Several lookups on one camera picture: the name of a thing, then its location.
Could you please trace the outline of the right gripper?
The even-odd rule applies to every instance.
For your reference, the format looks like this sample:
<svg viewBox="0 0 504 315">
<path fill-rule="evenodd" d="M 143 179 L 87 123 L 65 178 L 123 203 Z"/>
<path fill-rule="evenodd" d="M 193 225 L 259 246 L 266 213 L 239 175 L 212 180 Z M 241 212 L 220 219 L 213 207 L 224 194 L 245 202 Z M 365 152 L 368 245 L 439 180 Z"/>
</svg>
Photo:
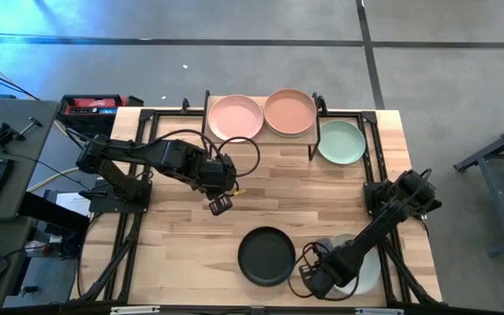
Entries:
<svg viewBox="0 0 504 315">
<path fill-rule="evenodd" d="M 306 288 L 318 299 L 346 300 L 357 289 L 360 274 L 360 252 L 353 247 L 336 247 L 330 251 L 323 247 L 314 247 L 318 260 L 314 265 L 298 266 L 299 275 L 306 281 Z M 344 287 L 356 280 L 352 291 L 344 297 L 327 297 L 334 285 Z"/>
</svg>

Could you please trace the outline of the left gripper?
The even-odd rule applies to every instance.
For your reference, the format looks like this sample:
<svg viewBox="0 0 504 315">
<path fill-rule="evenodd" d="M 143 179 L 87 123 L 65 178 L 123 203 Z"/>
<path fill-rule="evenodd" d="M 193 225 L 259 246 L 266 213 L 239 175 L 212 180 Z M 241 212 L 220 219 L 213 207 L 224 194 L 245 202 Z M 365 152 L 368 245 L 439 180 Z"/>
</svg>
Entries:
<svg viewBox="0 0 504 315">
<path fill-rule="evenodd" d="M 202 160 L 197 178 L 190 184 L 194 191 L 206 195 L 212 215 L 219 216 L 233 207 L 232 200 L 225 193 L 235 188 L 236 169 L 228 154 L 213 160 Z"/>
</svg>

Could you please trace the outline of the black plate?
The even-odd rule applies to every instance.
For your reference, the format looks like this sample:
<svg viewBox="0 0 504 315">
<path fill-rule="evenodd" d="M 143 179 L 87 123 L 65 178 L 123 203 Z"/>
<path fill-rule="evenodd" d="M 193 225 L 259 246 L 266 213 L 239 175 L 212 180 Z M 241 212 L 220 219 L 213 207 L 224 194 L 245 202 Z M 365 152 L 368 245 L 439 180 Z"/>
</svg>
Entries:
<svg viewBox="0 0 504 315">
<path fill-rule="evenodd" d="M 241 273 L 252 283 L 272 287 L 286 281 L 294 268 L 291 238 L 275 227 L 257 227 L 242 239 L 237 254 Z"/>
</svg>

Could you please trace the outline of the white plate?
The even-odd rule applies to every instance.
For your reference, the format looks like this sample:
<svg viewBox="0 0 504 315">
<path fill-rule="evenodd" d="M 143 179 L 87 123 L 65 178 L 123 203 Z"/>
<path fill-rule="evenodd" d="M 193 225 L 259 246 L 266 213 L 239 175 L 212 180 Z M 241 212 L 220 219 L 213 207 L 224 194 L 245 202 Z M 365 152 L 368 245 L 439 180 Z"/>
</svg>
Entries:
<svg viewBox="0 0 504 315">
<path fill-rule="evenodd" d="M 378 283 L 381 276 L 381 263 L 376 247 L 371 248 L 364 256 L 360 267 L 360 280 L 355 291 L 355 295 L 364 295 L 369 293 Z M 334 285 L 328 293 L 328 297 L 342 298 L 349 294 L 354 288 L 356 280 L 352 280 L 348 285 L 339 287 Z"/>
</svg>

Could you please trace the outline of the pink plate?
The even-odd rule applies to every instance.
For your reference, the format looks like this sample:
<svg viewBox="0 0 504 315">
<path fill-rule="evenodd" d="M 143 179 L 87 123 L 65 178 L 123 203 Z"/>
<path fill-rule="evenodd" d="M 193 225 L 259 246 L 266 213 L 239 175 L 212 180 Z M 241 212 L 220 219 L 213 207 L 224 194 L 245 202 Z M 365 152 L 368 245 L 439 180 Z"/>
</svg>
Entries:
<svg viewBox="0 0 504 315">
<path fill-rule="evenodd" d="M 263 127 L 263 108 L 251 97 L 232 94 L 215 101 L 207 114 L 209 129 L 220 140 L 255 137 Z"/>
</svg>

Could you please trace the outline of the orange plate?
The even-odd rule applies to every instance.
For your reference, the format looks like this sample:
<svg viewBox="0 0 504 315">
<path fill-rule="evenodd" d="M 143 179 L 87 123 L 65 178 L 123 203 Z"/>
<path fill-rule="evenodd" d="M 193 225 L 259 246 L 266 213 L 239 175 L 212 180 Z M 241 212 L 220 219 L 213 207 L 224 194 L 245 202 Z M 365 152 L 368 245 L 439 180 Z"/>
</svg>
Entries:
<svg viewBox="0 0 504 315">
<path fill-rule="evenodd" d="M 286 88 L 274 92 L 264 104 L 264 120 L 284 133 L 300 133 L 315 123 L 317 110 L 311 96 Z"/>
</svg>

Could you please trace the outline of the mint green plate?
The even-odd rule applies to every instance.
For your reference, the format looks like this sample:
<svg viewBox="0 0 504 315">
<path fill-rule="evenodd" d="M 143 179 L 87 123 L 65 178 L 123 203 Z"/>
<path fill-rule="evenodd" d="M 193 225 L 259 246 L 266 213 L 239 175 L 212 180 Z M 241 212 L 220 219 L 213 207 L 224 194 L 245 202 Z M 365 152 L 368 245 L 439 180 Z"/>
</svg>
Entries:
<svg viewBox="0 0 504 315">
<path fill-rule="evenodd" d="M 332 120 L 320 129 L 318 152 L 337 165 L 350 165 L 365 153 L 366 139 L 350 122 Z"/>
</svg>

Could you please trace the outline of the white label strip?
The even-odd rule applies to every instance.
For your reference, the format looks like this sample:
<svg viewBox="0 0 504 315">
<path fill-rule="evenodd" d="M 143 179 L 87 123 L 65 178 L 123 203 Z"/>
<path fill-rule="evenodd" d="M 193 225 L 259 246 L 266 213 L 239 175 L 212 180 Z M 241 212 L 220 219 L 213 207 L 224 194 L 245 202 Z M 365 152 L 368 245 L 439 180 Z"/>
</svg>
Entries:
<svg viewBox="0 0 504 315">
<path fill-rule="evenodd" d="M 127 305 L 112 307 L 109 315 L 156 315 L 160 310 L 159 305 Z"/>
<path fill-rule="evenodd" d="M 405 315 L 404 310 L 389 308 L 355 308 L 355 315 Z"/>
</svg>

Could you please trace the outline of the white paper sheet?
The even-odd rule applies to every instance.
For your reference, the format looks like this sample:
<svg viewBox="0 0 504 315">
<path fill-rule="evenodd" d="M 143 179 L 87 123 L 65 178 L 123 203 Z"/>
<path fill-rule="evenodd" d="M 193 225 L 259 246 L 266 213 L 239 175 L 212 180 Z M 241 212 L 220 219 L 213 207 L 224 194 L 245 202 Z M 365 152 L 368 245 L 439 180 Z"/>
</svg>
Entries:
<svg viewBox="0 0 504 315">
<path fill-rule="evenodd" d="M 90 216 L 89 208 L 91 201 L 80 196 L 77 192 L 59 192 L 56 196 L 56 204 L 86 217 Z"/>
</svg>

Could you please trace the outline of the red black toolbox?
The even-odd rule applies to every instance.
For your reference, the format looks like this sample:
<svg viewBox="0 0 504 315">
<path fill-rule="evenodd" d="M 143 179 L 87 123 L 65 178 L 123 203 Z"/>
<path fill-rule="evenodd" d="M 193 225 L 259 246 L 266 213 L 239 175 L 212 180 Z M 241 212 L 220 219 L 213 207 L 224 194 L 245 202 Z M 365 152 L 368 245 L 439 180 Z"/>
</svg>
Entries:
<svg viewBox="0 0 504 315">
<path fill-rule="evenodd" d="M 119 108 L 142 107 L 144 100 L 120 94 L 66 94 L 60 100 L 57 120 L 65 128 L 93 137 L 110 136 Z"/>
</svg>

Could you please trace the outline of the black bar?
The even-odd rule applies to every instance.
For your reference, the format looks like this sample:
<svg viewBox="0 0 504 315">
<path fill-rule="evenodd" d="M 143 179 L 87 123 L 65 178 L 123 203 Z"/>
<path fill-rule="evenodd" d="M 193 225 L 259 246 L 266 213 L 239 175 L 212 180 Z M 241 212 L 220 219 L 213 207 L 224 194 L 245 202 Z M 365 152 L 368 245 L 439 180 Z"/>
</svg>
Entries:
<svg viewBox="0 0 504 315">
<path fill-rule="evenodd" d="M 84 232 L 89 226 L 87 216 L 70 211 L 31 192 L 24 194 L 17 215 L 32 217 L 73 232 Z"/>
</svg>

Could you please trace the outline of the black desk clamp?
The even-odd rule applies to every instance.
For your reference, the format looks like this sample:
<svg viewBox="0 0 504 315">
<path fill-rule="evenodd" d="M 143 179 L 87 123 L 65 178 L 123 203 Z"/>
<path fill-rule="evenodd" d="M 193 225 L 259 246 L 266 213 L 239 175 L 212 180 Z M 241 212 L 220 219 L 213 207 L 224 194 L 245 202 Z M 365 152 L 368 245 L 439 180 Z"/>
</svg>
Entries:
<svg viewBox="0 0 504 315">
<path fill-rule="evenodd" d="M 11 140 L 24 141 L 25 133 L 33 127 L 42 127 L 42 123 L 34 117 L 29 118 L 30 122 L 20 131 L 16 131 L 9 124 L 3 122 L 0 127 L 0 151 L 6 151 L 5 145 Z"/>
</svg>

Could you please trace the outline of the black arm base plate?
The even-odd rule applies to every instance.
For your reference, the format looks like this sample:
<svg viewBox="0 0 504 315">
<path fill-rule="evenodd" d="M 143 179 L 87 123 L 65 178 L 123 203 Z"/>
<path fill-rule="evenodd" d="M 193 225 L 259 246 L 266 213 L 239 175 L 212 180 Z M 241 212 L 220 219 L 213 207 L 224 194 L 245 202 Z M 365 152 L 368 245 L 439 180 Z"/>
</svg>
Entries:
<svg viewBox="0 0 504 315">
<path fill-rule="evenodd" d="M 390 181 L 366 183 L 363 192 L 367 211 L 370 215 L 377 215 L 390 201 L 399 200 L 401 203 L 407 202 L 406 208 L 409 215 L 425 215 L 435 199 L 434 192 L 426 187 L 412 197 L 416 190 L 416 188 L 395 185 Z"/>
<path fill-rule="evenodd" d="M 152 183 L 148 180 L 137 180 L 136 183 L 137 190 L 133 199 L 116 193 L 108 182 L 81 191 L 79 195 L 90 201 L 91 213 L 143 214 L 149 208 Z"/>
</svg>

